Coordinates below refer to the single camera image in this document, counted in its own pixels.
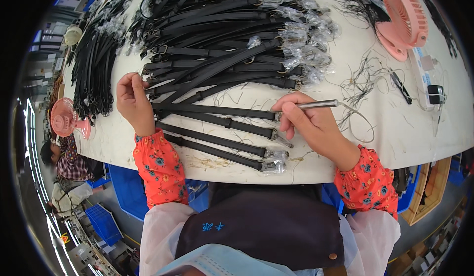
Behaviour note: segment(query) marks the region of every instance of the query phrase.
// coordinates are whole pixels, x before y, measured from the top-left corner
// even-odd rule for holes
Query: hand
[[[333,161],[339,170],[351,170],[359,161],[360,150],[341,134],[331,109],[302,111],[296,106],[313,101],[301,92],[280,98],[272,107],[272,110],[282,110],[280,131],[286,131],[287,139],[292,139],[296,128],[313,151]]]
[[[117,83],[117,110],[135,129],[137,136],[155,134],[153,108],[146,98],[148,83],[137,72],[129,72]]]

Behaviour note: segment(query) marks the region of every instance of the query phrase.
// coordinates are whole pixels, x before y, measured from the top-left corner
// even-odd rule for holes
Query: orange floral sleeve
[[[383,210],[398,219],[394,172],[383,168],[377,153],[359,145],[360,159],[350,171],[336,170],[334,184],[346,207],[357,211]]]
[[[133,157],[138,173],[145,181],[146,203],[153,206],[167,202],[188,204],[184,184],[184,168],[173,146],[164,138],[163,131],[151,136],[135,134]]]

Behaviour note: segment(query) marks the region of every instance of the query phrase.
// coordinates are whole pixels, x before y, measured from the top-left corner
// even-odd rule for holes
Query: blue face mask
[[[319,275],[318,270],[294,273],[287,266],[252,258],[242,251],[220,244],[206,244],[160,269],[155,276],[175,276],[195,267],[208,276],[297,276]]]

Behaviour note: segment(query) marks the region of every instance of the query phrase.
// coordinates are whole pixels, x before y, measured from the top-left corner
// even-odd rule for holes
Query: wooden tray
[[[410,204],[410,207],[401,214],[401,216],[408,222],[408,225],[414,225],[441,203],[446,188],[450,166],[451,157],[437,161],[436,165],[433,166],[431,170],[429,179],[428,171],[430,169],[430,163],[421,166],[418,185],[413,194],[412,203]],[[420,205],[423,192],[425,192],[427,197],[425,198],[425,204]]]

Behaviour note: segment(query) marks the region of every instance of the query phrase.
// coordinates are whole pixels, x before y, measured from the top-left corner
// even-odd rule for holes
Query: plaid shirt
[[[61,156],[56,163],[56,170],[61,177],[73,181],[94,178],[92,173],[87,173],[86,162],[77,154],[76,141],[72,133],[61,140]]]

